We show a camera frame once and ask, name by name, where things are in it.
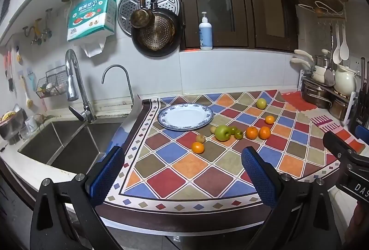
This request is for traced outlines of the small orange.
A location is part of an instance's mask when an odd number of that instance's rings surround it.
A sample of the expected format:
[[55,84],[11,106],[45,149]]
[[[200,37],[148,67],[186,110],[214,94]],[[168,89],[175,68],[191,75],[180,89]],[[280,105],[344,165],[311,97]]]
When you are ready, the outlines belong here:
[[272,115],[266,116],[265,122],[268,125],[272,125],[275,122],[275,117]]
[[192,145],[191,145],[191,150],[192,152],[196,153],[196,154],[201,154],[205,151],[205,145],[201,142],[197,142],[195,141]]

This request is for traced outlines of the large orange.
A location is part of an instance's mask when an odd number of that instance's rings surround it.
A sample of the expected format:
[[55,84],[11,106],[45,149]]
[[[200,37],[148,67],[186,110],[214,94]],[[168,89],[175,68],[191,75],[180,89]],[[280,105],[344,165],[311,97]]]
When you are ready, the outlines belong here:
[[258,128],[250,126],[246,129],[245,136],[249,140],[255,140],[258,137],[258,133],[259,133]]
[[263,126],[259,129],[259,138],[262,140],[267,140],[271,136],[271,131],[268,126]]

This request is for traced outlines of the yellow-green pear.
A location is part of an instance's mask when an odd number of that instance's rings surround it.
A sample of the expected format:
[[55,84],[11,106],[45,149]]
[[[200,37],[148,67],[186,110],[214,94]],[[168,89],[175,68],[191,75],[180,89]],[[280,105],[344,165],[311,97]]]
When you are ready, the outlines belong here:
[[266,107],[267,107],[267,102],[266,102],[266,99],[264,98],[259,98],[257,101],[256,101],[256,107],[260,110],[264,110]]

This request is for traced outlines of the small green persimmon front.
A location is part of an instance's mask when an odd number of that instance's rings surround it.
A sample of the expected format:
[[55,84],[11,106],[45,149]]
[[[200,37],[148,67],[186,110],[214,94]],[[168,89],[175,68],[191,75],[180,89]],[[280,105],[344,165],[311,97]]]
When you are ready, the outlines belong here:
[[235,132],[234,132],[234,137],[237,139],[237,140],[242,140],[243,139],[243,131],[237,129]]

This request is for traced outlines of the small green persimmon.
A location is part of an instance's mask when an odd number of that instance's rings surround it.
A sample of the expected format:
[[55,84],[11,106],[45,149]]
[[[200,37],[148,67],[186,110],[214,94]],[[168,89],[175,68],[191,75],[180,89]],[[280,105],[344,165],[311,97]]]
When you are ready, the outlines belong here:
[[234,132],[234,137],[237,139],[237,140],[242,140],[243,139],[243,131],[237,129],[235,132]]
[[230,128],[231,135],[234,135],[236,131],[238,130],[236,126],[230,126],[229,128]]

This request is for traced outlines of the small green persimmon back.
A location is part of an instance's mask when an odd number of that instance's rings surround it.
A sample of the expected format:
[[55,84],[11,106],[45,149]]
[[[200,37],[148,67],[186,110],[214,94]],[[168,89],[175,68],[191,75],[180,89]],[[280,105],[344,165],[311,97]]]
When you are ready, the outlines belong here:
[[234,135],[236,131],[238,130],[236,126],[230,126],[229,128],[230,128],[231,135]]

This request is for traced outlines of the green apple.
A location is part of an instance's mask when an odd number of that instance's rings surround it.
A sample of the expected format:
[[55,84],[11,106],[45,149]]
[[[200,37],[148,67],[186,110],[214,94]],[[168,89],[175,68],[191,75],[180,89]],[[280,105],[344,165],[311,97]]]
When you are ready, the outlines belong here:
[[219,125],[214,131],[214,136],[220,142],[228,141],[231,137],[231,128],[227,125]]

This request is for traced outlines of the brown kiwi back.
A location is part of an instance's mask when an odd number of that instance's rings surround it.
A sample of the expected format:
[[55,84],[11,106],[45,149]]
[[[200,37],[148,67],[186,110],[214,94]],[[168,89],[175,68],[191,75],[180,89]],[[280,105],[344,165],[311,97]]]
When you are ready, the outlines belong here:
[[211,132],[212,134],[214,134],[214,133],[215,133],[215,131],[216,131],[216,127],[215,127],[215,126],[210,127],[210,132]]

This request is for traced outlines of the brown kiwi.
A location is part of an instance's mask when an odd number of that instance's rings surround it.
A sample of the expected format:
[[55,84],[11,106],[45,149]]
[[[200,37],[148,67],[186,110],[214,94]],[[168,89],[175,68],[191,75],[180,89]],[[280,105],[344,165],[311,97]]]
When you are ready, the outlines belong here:
[[199,134],[196,136],[196,142],[204,144],[205,141],[206,141],[206,138],[203,135]]
[[211,132],[212,134],[214,134],[214,133],[215,133],[215,131],[216,131],[216,127],[215,127],[215,126],[210,127],[210,132]]

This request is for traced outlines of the brown kiwi front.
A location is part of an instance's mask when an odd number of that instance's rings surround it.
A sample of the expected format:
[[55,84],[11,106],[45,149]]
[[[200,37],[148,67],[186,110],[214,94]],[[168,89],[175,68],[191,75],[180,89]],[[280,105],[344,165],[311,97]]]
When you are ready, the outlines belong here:
[[206,141],[206,138],[203,135],[199,134],[196,136],[196,142],[204,144],[205,141]]

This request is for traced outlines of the chrome kitchen faucet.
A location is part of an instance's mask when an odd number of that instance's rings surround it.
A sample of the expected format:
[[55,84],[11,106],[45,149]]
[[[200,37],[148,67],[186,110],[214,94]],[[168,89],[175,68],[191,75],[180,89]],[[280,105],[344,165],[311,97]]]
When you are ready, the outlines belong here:
[[67,100],[73,102],[81,97],[83,102],[83,111],[78,112],[74,107],[69,106],[69,111],[81,122],[92,123],[96,120],[92,105],[90,104],[86,90],[84,88],[79,62],[75,51],[69,49],[65,55],[65,67],[67,75]]

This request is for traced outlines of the red striped cloth mat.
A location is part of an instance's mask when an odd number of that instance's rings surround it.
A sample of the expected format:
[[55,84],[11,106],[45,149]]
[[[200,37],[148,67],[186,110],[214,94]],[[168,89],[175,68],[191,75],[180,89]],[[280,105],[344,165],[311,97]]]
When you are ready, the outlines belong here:
[[316,105],[306,102],[300,91],[282,91],[284,100],[301,111],[310,121],[320,128],[324,133],[332,131],[346,144],[351,146],[358,154],[368,157],[368,144],[354,137],[342,122],[333,117],[328,110],[318,108]]

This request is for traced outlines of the white pot rack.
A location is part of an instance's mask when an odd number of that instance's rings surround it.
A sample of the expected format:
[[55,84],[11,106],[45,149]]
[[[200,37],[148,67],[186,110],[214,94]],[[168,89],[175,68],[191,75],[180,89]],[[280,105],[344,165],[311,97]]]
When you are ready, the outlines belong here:
[[298,90],[306,102],[328,110],[342,125],[348,125],[353,118],[353,110],[358,102],[357,92],[344,96],[334,88],[314,81],[311,72],[305,69],[300,70]]

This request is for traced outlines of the steel pot lower rack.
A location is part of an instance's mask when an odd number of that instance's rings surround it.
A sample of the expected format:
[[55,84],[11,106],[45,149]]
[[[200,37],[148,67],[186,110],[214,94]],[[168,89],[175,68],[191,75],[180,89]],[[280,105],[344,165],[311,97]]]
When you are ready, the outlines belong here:
[[330,92],[322,87],[304,81],[301,87],[302,98],[321,109],[329,109],[333,104],[333,97]]

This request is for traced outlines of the cream ceramic kettle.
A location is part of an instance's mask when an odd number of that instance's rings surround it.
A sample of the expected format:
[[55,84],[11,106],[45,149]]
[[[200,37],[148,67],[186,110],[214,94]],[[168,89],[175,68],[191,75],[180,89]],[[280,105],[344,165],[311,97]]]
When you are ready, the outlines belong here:
[[356,71],[346,66],[337,65],[335,70],[334,89],[341,95],[349,97],[357,88],[357,81],[355,79],[356,74]]

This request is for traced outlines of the metal skimmer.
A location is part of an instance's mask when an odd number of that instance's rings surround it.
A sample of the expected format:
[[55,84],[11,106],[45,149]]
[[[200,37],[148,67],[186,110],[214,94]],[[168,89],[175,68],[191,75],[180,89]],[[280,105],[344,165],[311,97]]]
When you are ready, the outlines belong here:
[[324,73],[324,83],[328,87],[332,87],[335,85],[335,75],[333,74],[332,69],[332,60],[333,60],[333,46],[334,46],[334,39],[333,39],[333,25],[330,23],[330,58],[328,61],[328,67]]

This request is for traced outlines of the stainless steel sink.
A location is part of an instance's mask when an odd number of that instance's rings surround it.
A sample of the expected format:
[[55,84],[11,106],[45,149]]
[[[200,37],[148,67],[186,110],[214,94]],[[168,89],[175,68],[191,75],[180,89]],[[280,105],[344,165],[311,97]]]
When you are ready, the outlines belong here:
[[19,152],[60,170],[86,174],[106,154],[119,126],[104,121],[53,121],[38,129]]

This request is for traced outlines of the white ladle spoon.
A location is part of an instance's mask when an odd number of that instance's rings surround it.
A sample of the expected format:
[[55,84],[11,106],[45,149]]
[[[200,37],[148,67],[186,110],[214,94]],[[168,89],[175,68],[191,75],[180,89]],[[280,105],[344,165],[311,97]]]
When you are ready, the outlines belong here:
[[336,36],[336,48],[333,52],[333,62],[339,65],[342,62],[340,57],[340,26],[338,23],[335,24],[335,36]]

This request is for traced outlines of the white rice spoon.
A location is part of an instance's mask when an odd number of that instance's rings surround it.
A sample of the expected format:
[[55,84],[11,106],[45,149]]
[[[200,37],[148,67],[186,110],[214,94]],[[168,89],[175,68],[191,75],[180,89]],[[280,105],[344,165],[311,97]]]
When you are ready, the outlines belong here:
[[342,24],[342,44],[340,46],[340,58],[343,61],[347,61],[349,59],[349,48],[346,40],[346,25]]

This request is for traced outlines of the white mug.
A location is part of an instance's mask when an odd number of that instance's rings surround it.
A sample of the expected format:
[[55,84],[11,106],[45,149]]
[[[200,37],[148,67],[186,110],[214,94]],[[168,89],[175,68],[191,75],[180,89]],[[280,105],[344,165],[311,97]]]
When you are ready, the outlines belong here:
[[28,131],[32,133],[36,131],[36,129],[38,129],[38,123],[36,119],[34,118],[34,116],[31,116],[27,120],[25,120],[25,124],[26,124]]

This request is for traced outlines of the metal bowl with banana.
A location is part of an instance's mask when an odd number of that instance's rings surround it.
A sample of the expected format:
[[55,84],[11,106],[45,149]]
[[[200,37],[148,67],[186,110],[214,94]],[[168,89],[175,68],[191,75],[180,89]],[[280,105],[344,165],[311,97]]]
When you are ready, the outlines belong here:
[[0,135],[4,140],[15,137],[24,126],[24,110],[21,108],[7,120],[1,121]]

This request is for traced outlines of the dish brush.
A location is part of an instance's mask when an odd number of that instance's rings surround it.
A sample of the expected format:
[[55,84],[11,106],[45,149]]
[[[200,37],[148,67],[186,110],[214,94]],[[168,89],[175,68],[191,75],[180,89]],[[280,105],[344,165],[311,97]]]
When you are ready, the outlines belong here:
[[25,93],[25,97],[26,97],[26,107],[28,109],[31,109],[33,107],[33,100],[29,97],[28,95],[28,91],[27,91],[27,86],[26,86],[26,81],[23,75],[20,75],[20,82],[22,84],[24,93]]

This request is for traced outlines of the colourful diamond pattern mat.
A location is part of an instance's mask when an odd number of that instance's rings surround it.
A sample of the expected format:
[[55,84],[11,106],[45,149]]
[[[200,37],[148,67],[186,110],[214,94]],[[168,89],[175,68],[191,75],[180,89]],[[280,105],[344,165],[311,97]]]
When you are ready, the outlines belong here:
[[[259,98],[266,99],[264,110],[256,107]],[[210,125],[184,132],[162,127],[160,111],[183,103],[208,106]],[[269,115],[275,122],[267,140],[220,142],[210,132],[219,125],[261,128]],[[205,151],[196,154],[191,145],[199,134]],[[323,146],[323,132],[278,90],[150,99],[127,143],[125,163],[98,212],[115,227],[148,231],[228,231],[262,221],[268,208],[241,163],[248,146],[277,172],[303,182],[327,179],[339,166]]]

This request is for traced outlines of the thin gooseneck water tap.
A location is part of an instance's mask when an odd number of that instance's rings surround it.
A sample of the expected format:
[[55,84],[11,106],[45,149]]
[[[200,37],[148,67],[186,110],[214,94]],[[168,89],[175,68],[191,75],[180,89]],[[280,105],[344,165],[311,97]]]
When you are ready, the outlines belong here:
[[114,96],[115,98],[129,98],[130,106],[131,108],[133,108],[135,104],[134,92],[128,70],[123,65],[112,64],[103,71],[103,74],[101,76],[102,85],[107,85],[107,77],[111,77],[109,95]]

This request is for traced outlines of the blue white porcelain plate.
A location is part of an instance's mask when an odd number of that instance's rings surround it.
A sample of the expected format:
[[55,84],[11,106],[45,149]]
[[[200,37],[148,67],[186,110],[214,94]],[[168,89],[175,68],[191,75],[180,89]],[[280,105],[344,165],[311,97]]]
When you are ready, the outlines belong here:
[[175,104],[164,108],[158,114],[158,122],[172,131],[190,131],[208,125],[213,119],[213,111],[196,103]]

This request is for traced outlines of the blue soap pump bottle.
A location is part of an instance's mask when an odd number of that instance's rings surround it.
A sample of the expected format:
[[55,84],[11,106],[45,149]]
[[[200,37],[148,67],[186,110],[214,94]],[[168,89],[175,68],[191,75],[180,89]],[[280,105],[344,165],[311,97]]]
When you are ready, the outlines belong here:
[[203,11],[201,23],[199,24],[199,45],[201,50],[213,49],[212,25],[208,22],[207,12]]

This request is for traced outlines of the green paper towel pack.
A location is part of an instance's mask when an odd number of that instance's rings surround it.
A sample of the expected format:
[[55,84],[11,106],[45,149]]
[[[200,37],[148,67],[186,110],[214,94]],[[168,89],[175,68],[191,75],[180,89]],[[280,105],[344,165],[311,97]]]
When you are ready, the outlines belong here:
[[106,39],[115,34],[116,0],[84,0],[69,17],[67,41],[79,46],[88,58],[103,52]]

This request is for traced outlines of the black frying pan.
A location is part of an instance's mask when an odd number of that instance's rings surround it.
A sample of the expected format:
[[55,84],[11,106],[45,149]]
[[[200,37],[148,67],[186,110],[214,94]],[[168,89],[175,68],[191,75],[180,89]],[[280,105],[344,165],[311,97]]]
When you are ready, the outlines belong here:
[[131,36],[136,49],[149,57],[159,58],[171,54],[181,42],[183,25],[179,16],[172,11],[159,8],[151,0],[154,21],[147,27],[132,27]]

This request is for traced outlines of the round metal steamer tray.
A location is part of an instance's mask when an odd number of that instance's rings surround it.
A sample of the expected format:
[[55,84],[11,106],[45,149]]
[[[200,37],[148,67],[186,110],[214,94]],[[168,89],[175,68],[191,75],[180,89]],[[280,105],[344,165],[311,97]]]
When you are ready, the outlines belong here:
[[[165,8],[177,16],[180,11],[179,0],[156,0],[159,8]],[[131,36],[131,15],[134,11],[141,7],[140,0],[120,0],[118,4],[118,24],[119,27],[128,35]],[[144,1],[144,7],[146,9],[151,8],[151,0]]]

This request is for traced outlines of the cream handled saucepan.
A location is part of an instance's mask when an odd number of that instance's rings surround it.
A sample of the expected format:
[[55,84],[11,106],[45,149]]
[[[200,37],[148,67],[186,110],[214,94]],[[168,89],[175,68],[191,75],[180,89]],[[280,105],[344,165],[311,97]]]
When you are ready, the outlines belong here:
[[305,57],[307,61],[302,58],[293,57],[290,59],[290,62],[307,67],[311,71],[312,80],[317,83],[324,84],[324,74],[328,69],[328,63],[330,62],[328,57],[324,54],[312,56],[308,52],[299,49],[294,50],[294,54]]

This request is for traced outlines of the dark wooden window frame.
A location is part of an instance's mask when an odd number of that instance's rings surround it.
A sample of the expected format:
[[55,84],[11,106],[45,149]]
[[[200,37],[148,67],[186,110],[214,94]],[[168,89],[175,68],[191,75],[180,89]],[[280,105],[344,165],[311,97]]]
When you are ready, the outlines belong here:
[[292,52],[298,47],[293,0],[179,0],[181,49],[198,48],[199,24],[206,13],[214,48]]

